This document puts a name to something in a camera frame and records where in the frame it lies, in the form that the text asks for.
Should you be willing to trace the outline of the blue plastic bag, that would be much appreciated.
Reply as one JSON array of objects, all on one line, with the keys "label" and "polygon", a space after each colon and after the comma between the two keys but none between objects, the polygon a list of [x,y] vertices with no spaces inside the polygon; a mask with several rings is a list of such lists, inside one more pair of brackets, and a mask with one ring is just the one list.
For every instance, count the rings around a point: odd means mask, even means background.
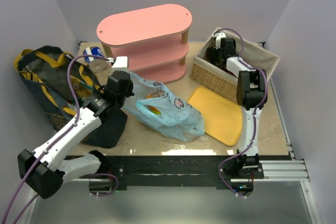
[{"label": "blue plastic bag", "polygon": [[[134,96],[125,100],[123,108],[140,122],[166,137],[183,142],[205,134],[203,116],[188,102],[159,81],[147,80],[134,72],[130,76]],[[154,98],[146,99],[148,94]],[[156,107],[161,115],[152,113],[148,105]]]}]

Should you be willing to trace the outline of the long braided bread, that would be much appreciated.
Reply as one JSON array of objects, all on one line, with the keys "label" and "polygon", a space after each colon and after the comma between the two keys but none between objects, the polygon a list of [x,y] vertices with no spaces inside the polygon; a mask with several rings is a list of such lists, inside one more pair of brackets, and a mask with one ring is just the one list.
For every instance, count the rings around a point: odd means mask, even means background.
[{"label": "long braided bread", "polygon": [[[146,99],[150,99],[150,98],[154,98],[154,96],[152,94],[148,94],[146,96]],[[156,107],[148,105],[148,108],[152,113],[154,113],[156,115],[161,115],[161,112]]]}]

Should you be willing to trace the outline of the dark denim tote bag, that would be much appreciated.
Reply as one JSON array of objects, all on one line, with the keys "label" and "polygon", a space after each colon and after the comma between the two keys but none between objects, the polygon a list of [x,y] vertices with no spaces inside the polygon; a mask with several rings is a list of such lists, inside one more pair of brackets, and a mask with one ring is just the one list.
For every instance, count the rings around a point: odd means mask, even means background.
[{"label": "dark denim tote bag", "polygon": [[43,46],[35,50],[25,49],[14,60],[14,69],[56,131],[76,114],[77,107],[68,85],[69,80],[80,104],[100,88],[88,66],[76,61],[68,69],[72,59],[70,53],[59,47]]}]

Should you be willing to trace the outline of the red grapes bunch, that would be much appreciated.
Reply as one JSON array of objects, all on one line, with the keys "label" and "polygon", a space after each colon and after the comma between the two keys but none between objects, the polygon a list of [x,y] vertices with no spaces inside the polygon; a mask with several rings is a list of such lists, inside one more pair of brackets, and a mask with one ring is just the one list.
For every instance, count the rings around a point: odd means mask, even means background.
[{"label": "red grapes bunch", "polygon": [[234,77],[237,77],[233,72],[229,71],[225,66],[223,67],[223,70],[224,70],[225,72],[227,72],[228,74],[230,74],[230,75],[232,75],[232,76],[234,76]]}]

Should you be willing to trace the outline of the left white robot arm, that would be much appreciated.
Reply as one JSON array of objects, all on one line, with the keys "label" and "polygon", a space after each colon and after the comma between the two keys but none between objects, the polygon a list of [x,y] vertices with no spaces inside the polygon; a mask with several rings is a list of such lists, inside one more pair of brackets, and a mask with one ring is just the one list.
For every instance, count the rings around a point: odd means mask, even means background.
[{"label": "left white robot arm", "polygon": [[108,161],[99,151],[75,159],[66,159],[70,150],[89,133],[100,127],[106,119],[120,112],[126,98],[133,96],[130,74],[114,71],[108,77],[102,95],[94,94],[74,116],[45,144],[30,152],[19,153],[19,175],[38,196],[47,199],[59,188],[82,176],[107,172]]}]

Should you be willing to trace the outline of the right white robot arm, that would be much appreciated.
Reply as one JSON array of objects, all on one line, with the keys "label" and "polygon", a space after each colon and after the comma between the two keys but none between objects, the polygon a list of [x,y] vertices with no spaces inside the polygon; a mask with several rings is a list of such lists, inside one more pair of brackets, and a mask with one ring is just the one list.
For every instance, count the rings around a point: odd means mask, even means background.
[{"label": "right white robot arm", "polygon": [[236,53],[236,41],[225,33],[212,36],[215,46],[206,50],[211,64],[237,77],[236,100],[242,111],[238,151],[246,156],[258,155],[258,125],[267,102],[266,72],[246,63]]}]

